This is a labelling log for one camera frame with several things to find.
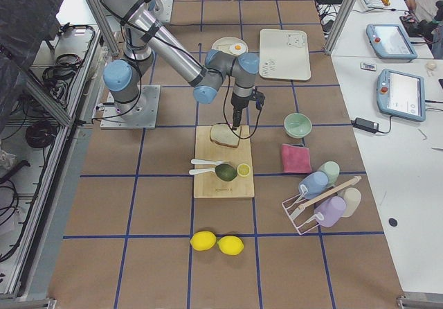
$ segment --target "wooden stick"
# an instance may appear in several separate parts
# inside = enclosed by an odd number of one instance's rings
[[[328,191],[318,195],[317,197],[312,198],[308,202],[298,205],[297,209],[305,210],[308,206],[311,206],[312,204],[315,204],[315,203],[321,201],[323,198],[326,198],[326,197],[332,195],[333,193],[336,193],[336,192],[340,191],[341,189],[344,189],[348,186],[353,186],[353,185],[359,183],[360,180],[361,180],[361,176],[354,176],[349,181],[346,181],[345,183],[342,183],[339,186],[336,186],[335,188],[329,189]]]

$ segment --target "green bowl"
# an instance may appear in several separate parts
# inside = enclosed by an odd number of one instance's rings
[[[312,123],[305,115],[292,113],[284,119],[284,129],[292,138],[303,138],[312,130]]]

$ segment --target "metal mounting plate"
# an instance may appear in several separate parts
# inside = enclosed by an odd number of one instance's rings
[[[146,98],[147,104],[141,109],[139,114],[133,118],[124,119],[121,117],[102,119],[100,128],[103,130],[124,130],[124,129],[154,129],[157,120],[157,110],[159,108],[160,85],[141,85],[141,93]],[[113,103],[114,98],[109,93],[108,103]],[[105,108],[102,117],[118,115],[114,106]]]

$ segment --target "purple cup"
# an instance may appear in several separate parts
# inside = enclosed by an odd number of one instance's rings
[[[345,210],[345,200],[342,197],[334,196],[318,205],[314,210],[314,215],[320,212],[323,215],[323,220],[316,218],[318,224],[324,227],[331,227],[340,219]]]
[[[306,176],[298,185],[298,191],[302,193],[301,186],[305,185],[307,188],[307,193],[305,198],[311,200],[312,198],[320,195],[327,186],[328,183],[327,175],[324,172],[314,172]]]

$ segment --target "green cup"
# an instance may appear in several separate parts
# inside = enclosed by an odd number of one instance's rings
[[[340,175],[340,166],[334,161],[325,162],[321,165],[318,170],[319,172],[324,172],[327,176],[327,186],[333,186]]]

